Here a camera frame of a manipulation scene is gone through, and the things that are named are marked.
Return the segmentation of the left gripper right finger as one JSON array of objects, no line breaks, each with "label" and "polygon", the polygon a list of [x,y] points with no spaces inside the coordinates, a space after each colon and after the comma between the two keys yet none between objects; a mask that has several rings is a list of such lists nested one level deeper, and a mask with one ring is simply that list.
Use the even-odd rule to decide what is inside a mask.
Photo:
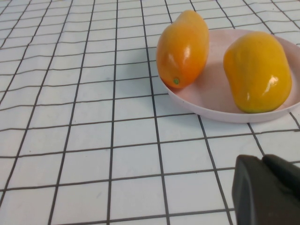
[{"label": "left gripper right finger", "polygon": [[282,184],[293,191],[294,196],[300,195],[299,167],[272,154],[263,156],[262,161]]}]

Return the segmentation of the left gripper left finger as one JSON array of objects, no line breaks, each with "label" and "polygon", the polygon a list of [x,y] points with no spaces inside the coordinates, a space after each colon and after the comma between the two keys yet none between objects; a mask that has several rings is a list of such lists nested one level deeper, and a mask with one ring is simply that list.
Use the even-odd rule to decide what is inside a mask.
[{"label": "left gripper left finger", "polygon": [[300,196],[280,182],[262,159],[236,158],[232,200],[239,225],[298,225]]}]

